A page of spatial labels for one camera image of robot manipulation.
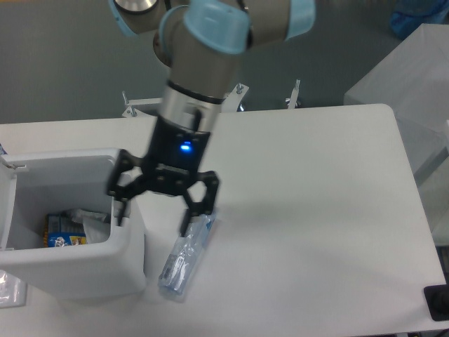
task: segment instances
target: metal bracket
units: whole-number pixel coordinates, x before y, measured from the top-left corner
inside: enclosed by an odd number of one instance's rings
[[[146,117],[148,115],[156,116],[162,98],[146,98],[143,100],[128,100],[125,91],[122,93],[125,111],[122,117]]]

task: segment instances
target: plastic bag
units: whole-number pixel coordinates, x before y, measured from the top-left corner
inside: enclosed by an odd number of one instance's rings
[[[202,215],[192,219],[185,237],[178,237],[162,273],[159,288],[175,296],[181,296],[192,270],[206,244],[215,214]]]

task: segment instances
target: white bin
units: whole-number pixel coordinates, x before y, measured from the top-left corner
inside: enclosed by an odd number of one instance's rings
[[[80,150],[3,156],[0,270],[63,299],[143,290],[142,216],[137,204],[131,202],[129,216],[119,227],[114,201],[105,194],[117,154],[118,150]],[[46,214],[66,209],[112,214],[109,239],[82,246],[44,248]]]

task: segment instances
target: snack package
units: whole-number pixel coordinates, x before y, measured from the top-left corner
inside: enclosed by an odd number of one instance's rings
[[[86,244],[83,225],[72,222],[61,214],[46,217],[43,245],[45,247],[65,247]]]

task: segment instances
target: white table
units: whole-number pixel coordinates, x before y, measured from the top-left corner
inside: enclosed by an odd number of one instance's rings
[[[0,126],[12,154],[120,147],[144,154],[154,118]],[[444,329],[422,290],[444,283],[393,112],[385,105],[222,114],[203,163],[218,221],[183,303],[156,281],[184,211],[139,197],[148,287],[58,301],[30,287],[2,336],[363,336]]]

